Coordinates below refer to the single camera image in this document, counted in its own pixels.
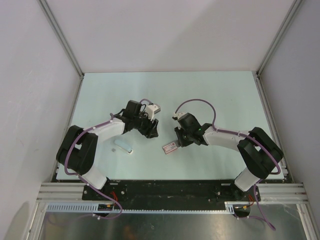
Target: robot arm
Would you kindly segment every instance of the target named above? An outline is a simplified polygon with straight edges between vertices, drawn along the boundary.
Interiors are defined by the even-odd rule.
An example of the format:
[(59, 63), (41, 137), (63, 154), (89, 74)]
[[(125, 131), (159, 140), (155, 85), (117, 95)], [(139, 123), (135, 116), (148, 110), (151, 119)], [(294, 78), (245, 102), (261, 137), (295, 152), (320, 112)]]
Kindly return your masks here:
[[(160, 112), (157, 104), (146, 105), (130, 100), (125, 109), (113, 116), (109, 124), (93, 128), (86, 132), (76, 143), (80, 148), (74, 148), (69, 157), (67, 167), (81, 175), (96, 189), (101, 189), (107, 183), (108, 178), (94, 165), (97, 144), (114, 136), (125, 134), (132, 129), (137, 129), (146, 138), (158, 137), (158, 120), (155, 114)], [(71, 126), (58, 150), (56, 160), (65, 165), (67, 154), (76, 138), (84, 131), (76, 125)]]
[(195, 116), (180, 112), (174, 114), (173, 119), (178, 121), (180, 127), (174, 130), (178, 138), (178, 145), (186, 147), (192, 143), (197, 145), (216, 145), (240, 152), (245, 164), (240, 175), (234, 180), (235, 186), (242, 192), (248, 191), (260, 179), (265, 179), (275, 168), (275, 164), (262, 149), (243, 134), (255, 138), (274, 157), (277, 163), (283, 158), (283, 152), (273, 140), (259, 127), (251, 131), (240, 131), (238, 135), (229, 134), (223, 129), (214, 130), (211, 123), (200, 125)]

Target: white table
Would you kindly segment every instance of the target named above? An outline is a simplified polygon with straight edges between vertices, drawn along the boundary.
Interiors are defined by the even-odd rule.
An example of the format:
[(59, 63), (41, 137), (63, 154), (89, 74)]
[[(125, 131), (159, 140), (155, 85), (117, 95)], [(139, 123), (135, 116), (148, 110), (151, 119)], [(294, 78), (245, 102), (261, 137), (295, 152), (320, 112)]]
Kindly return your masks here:
[[(71, 125), (91, 127), (105, 122), (129, 100), (143, 98), (161, 106), (156, 115), (159, 137), (147, 139), (137, 130), (115, 137), (132, 146), (132, 155), (116, 147), (115, 138), (99, 145), (94, 164), (110, 179), (218, 180), (239, 175), (246, 167), (240, 153), (220, 146), (192, 144), (165, 155), (162, 147), (177, 139), (173, 112), (188, 99), (212, 103), (218, 127), (236, 131), (261, 127), (271, 136), (250, 71), (86, 73)], [(195, 115), (200, 124), (213, 120), (211, 108), (203, 102), (187, 103), (180, 110)], [(282, 173), (269, 176), (283, 178)], [(57, 179), (77, 177), (67, 176), (60, 167)]]

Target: gray floor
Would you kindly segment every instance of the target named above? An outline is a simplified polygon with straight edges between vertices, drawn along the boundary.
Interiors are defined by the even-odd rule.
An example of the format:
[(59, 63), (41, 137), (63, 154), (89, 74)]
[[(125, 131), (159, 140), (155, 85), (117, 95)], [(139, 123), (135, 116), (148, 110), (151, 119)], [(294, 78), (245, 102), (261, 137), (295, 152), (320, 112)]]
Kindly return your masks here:
[[(295, 205), (262, 206), (272, 231), (255, 219), (223, 214), (123, 214), (114, 220), (79, 219), (65, 227), (48, 221), (40, 240), (306, 240)], [(52, 222), (71, 221), (83, 213), (51, 213)], [(252, 216), (260, 216), (257, 206)]]

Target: white wall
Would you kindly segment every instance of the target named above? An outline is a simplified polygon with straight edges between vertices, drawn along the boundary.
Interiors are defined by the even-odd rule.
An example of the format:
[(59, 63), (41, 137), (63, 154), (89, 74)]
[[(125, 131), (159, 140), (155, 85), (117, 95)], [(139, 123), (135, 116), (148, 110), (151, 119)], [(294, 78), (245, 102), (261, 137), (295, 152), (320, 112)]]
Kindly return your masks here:
[(294, 0), (48, 0), (87, 72), (255, 71)]
[(320, 225), (320, 1), (306, 0), (262, 73), (289, 166)]
[(0, 23), (0, 239), (17, 240), (53, 170), (80, 79), (36, 0), (1, 1)]

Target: light blue eraser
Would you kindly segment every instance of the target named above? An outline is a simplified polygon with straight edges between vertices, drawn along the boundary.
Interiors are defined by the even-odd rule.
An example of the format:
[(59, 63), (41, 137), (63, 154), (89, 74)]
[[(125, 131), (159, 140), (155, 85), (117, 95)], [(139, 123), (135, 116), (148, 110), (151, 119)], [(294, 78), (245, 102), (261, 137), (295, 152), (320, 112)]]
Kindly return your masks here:
[(124, 151), (126, 151), (128, 154), (132, 154), (134, 151), (129, 144), (127, 144), (124, 141), (121, 141), (120, 139), (114, 140), (114, 144), (117, 145), (119, 148), (123, 149)]

